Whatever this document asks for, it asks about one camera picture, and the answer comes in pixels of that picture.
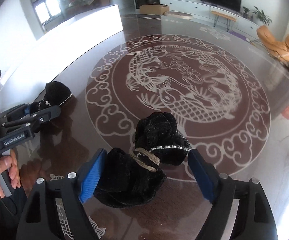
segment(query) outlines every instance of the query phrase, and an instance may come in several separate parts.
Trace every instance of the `person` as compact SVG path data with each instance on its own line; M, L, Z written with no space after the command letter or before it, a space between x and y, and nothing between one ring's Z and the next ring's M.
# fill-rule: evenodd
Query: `person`
M15 192L10 197L5 197L0 188L0 239L9 240L16 238L18 223L27 200L20 183L16 154L13 150L10 156L0 158L0 173L7 169Z

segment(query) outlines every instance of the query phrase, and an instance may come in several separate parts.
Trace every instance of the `dark sleeve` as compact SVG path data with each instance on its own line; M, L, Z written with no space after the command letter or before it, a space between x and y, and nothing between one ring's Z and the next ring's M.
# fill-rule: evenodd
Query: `dark sleeve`
M9 208L9 210L15 214L12 215L1 203ZM16 239L18 223L27 201L27 196L24 189L17 188L10 197L5 197L0 200L0 239L1 240L13 240Z

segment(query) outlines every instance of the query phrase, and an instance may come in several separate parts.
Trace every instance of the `green plant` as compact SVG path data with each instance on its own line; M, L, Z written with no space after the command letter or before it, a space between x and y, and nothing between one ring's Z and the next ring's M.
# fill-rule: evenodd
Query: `green plant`
M265 15L264 11L260 11L256 6L255 8L256 9L253 11L253 13L256 15L256 18L262 21L265 25L269 26L269 24L272 23L272 20L269 18L269 16Z
M250 9L248 7L243 7L244 13L248 13L250 11Z

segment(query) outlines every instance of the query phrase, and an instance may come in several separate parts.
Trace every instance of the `metal screw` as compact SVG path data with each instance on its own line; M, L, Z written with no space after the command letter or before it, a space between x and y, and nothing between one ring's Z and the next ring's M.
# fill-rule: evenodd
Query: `metal screw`
M251 181L252 181L254 184L259 184L259 180L256 179L256 178L252 178Z
M44 181L43 178L38 178L38 179L36 180L37 184L41 184L43 181Z
M223 172L220 173L219 176L220 176L221 179L227 179L228 178L228 175L223 173Z
M76 176L77 176L77 173L75 173L75 172L71 172L71 173L68 174L68 178L69 178L69 179L73 179L73 178L75 178Z

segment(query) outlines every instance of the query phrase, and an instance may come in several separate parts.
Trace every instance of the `blue gripper pad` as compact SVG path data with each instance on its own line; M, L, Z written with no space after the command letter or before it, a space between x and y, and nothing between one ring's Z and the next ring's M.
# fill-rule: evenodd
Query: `blue gripper pad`
M189 152L188 164L203 197L213 204L218 195L219 173L212 164L203 159L196 149Z
M99 149L92 159L84 163L78 170L78 184L81 189L79 200L81 203L85 203L93 196L105 167L106 157L107 151L105 149Z

